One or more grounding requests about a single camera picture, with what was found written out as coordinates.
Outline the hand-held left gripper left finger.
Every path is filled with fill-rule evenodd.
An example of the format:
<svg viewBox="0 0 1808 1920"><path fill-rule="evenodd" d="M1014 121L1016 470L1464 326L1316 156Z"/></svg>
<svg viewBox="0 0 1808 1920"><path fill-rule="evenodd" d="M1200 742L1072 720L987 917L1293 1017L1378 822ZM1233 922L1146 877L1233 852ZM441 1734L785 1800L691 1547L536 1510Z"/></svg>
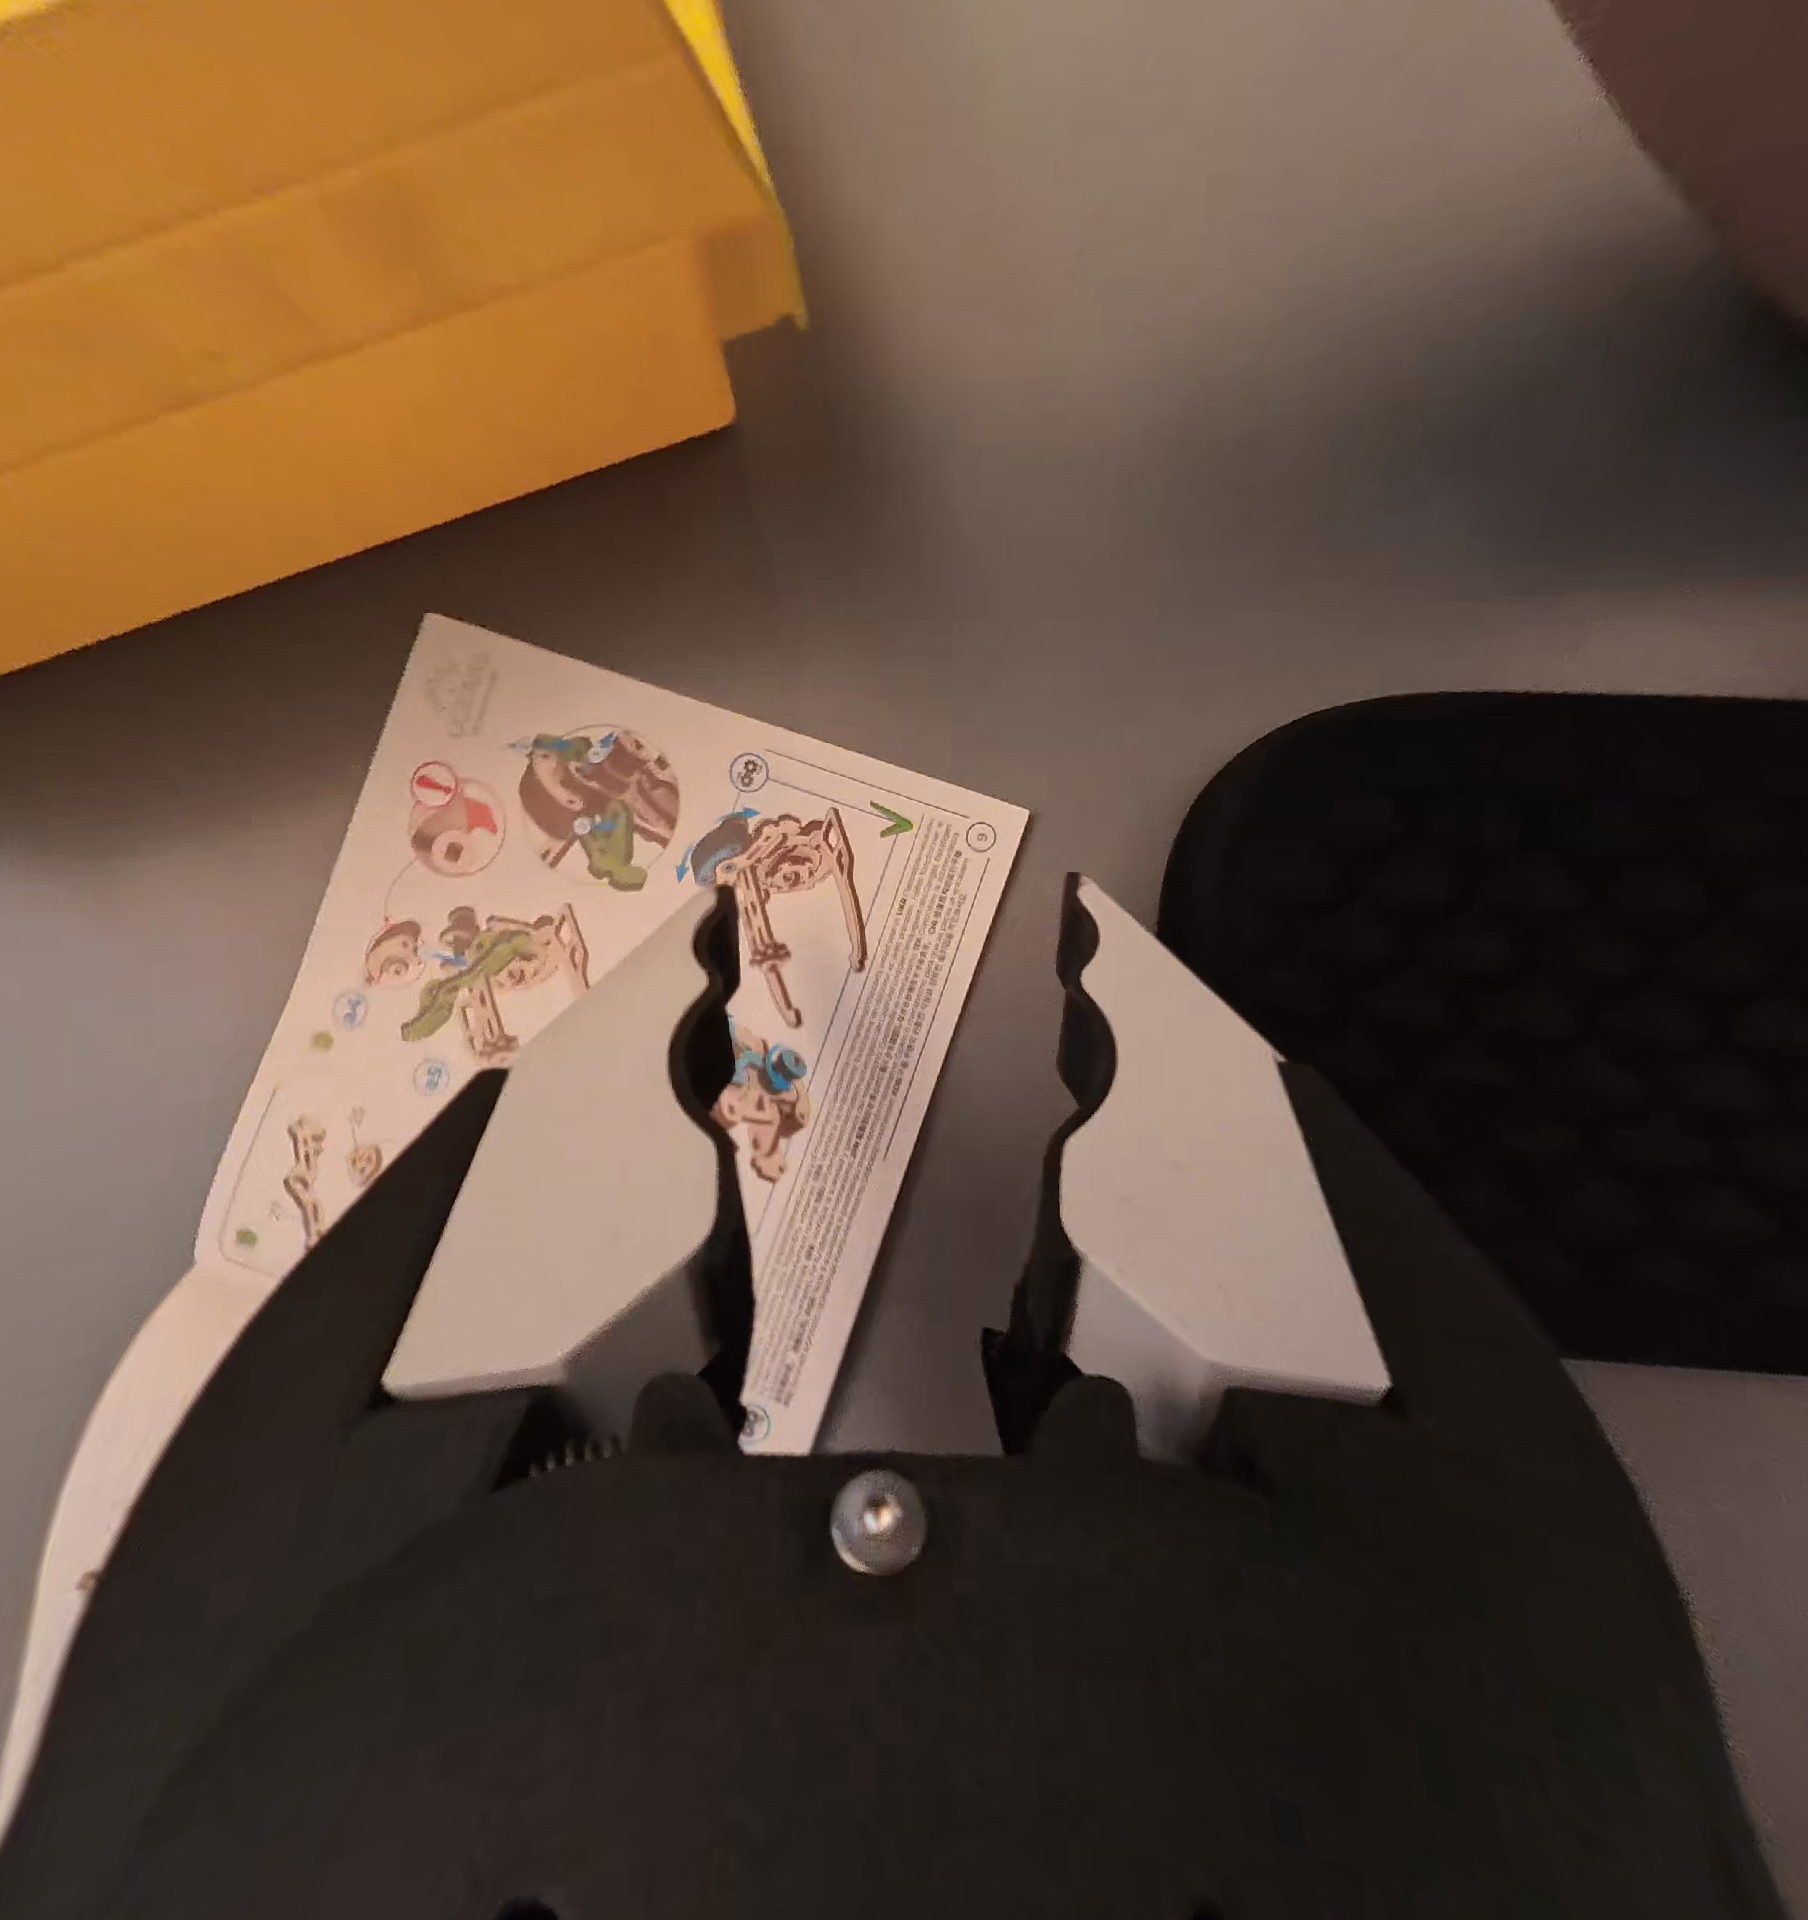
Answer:
<svg viewBox="0 0 1808 1920"><path fill-rule="evenodd" d="M728 886L686 903L509 1068L385 1362L393 1400L636 1400L676 1373L741 1396L752 1253L716 1120L735 907Z"/></svg>

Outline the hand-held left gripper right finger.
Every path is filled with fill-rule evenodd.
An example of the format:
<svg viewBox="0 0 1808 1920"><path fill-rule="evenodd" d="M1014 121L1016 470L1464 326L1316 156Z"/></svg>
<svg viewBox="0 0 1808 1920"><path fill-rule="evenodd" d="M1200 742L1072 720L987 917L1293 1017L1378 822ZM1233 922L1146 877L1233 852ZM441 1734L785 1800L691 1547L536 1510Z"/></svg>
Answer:
<svg viewBox="0 0 1808 1920"><path fill-rule="evenodd" d="M1060 1085L1014 1293L1014 1405L1392 1383L1273 1049L1100 884L1060 903Z"/></svg>

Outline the illustrated instruction booklet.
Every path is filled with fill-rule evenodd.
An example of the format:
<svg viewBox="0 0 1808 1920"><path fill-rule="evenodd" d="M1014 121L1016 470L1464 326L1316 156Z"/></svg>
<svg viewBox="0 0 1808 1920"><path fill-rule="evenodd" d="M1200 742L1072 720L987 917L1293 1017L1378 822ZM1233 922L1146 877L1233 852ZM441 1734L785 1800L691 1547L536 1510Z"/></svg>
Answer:
<svg viewBox="0 0 1808 1920"><path fill-rule="evenodd" d="M188 1408L283 1274L481 1068L510 1068L728 886L755 1269L745 1452L814 1452L1029 813L431 615L293 995L199 1221L46 1532L0 1758L0 1843L106 1554Z"/></svg>

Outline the person's right forearm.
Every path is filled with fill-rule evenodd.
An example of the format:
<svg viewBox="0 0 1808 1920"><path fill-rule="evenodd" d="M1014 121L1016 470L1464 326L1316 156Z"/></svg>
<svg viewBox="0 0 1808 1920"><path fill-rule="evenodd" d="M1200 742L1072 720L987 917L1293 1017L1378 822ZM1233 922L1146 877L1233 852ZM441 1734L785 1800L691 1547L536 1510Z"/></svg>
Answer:
<svg viewBox="0 0 1808 1920"><path fill-rule="evenodd" d="M1808 337L1808 3L1556 3L1602 94Z"/></svg>

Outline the yellow plastic bin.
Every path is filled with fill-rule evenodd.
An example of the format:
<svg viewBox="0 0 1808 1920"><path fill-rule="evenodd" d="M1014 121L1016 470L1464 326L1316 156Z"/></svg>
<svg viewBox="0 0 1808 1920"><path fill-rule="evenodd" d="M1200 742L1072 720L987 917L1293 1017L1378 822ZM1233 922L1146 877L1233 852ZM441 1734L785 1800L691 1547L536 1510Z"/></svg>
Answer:
<svg viewBox="0 0 1808 1920"><path fill-rule="evenodd" d="M0 7L0 676L725 431L725 9Z"/></svg>

